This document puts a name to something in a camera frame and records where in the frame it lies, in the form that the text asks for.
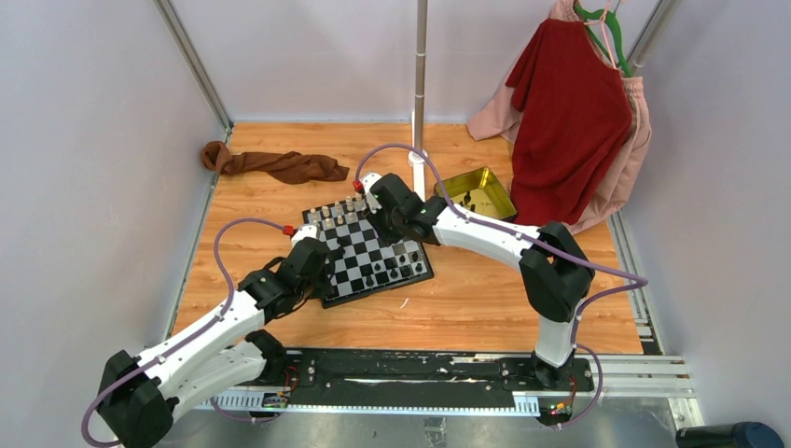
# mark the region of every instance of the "white pole base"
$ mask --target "white pole base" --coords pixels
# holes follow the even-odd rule
[[[414,110],[412,110],[410,123],[412,129],[412,146],[414,147],[415,146],[415,111]],[[422,150],[423,154],[428,156],[428,153],[425,151],[425,149],[421,147],[416,147],[416,149]],[[412,184],[413,184],[412,189],[416,193],[418,193],[418,196],[421,198],[421,200],[425,201],[425,169],[424,169],[425,162],[423,161],[423,159],[418,157],[418,155],[413,152],[409,153],[408,160],[409,160],[409,166],[412,167]]]

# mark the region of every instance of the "white wall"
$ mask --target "white wall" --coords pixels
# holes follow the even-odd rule
[[[409,119],[416,0],[173,2],[236,120]],[[553,3],[429,0],[426,116],[483,107]],[[619,8],[627,51],[654,3]]]
[[[151,1],[2,2],[0,61],[0,444],[83,446],[106,359],[168,323],[220,130]]]
[[[791,441],[791,4],[682,2],[644,71],[654,126],[625,208],[707,422]]]

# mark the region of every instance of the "red shirt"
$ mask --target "red shirt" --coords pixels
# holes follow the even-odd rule
[[[541,23],[506,81],[524,112],[512,157],[519,224],[576,223],[628,137],[620,72],[593,52],[585,26]]]

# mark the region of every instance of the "fabric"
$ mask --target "fabric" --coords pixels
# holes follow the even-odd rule
[[[248,171],[264,171],[284,184],[304,184],[311,180],[338,182],[346,180],[349,168],[321,155],[303,156],[291,151],[285,154],[243,152],[230,154],[223,142],[209,142],[201,152],[203,166],[219,175],[237,175]]]
[[[626,204],[648,152],[651,124],[648,119],[648,104],[643,95],[643,79],[626,78],[623,84],[632,111],[629,139],[613,160],[577,223],[566,224],[571,233],[595,226]]]
[[[575,2],[575,0],[558,0],[552,6],[549,17],[561,21],[580,21],[574,12]],[[603,62],[608,63],[608,58],[592,41],[590,46]],[[648,105],[643,94],[643,79],[623,78],[623,86],[632,110],[632,125],[628,140],[614,158],[593,198],[580,215],[579,221],[566,224],[571,233],[588,229],[623,207],[629,200],[648,151],[651,125],[648,119]],[[510,104],[513,91],[514,89],[506,86],[504,81],[491,101],[469,120],[467,129],[475,140],[498,134],[511,143],[516,140],[522,113]]]
[[[629,134],[619,71],[591,51],[584,24],[547,19],[506,86],[523,112],[512,159],[516,222],[577,222]]]

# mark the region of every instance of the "pink garment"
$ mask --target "pink garment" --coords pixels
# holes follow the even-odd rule
[[[549,17],[561,21],[580,21],[574,12],[574,3],[575,0],[558,0],[552,6]],[[590,44],[596,54],[609,63],[609,59],[595,43],[591,41]],[[566,224],[572,233],[602,222],[623,207],[631,195],[632,187],[648,151],[651,125],[648,121],[648,105],[643,95],[643,79],[623,78],[623,85],[632,110],[631,128],[626,143],[616,155],[579,221]],[[511,106],[513,92],[514,89],[507,87],[504,80],[491,101],[467,122],[467,129],[475,140],[498,134],[511,143],[516,140],[522,113]]]

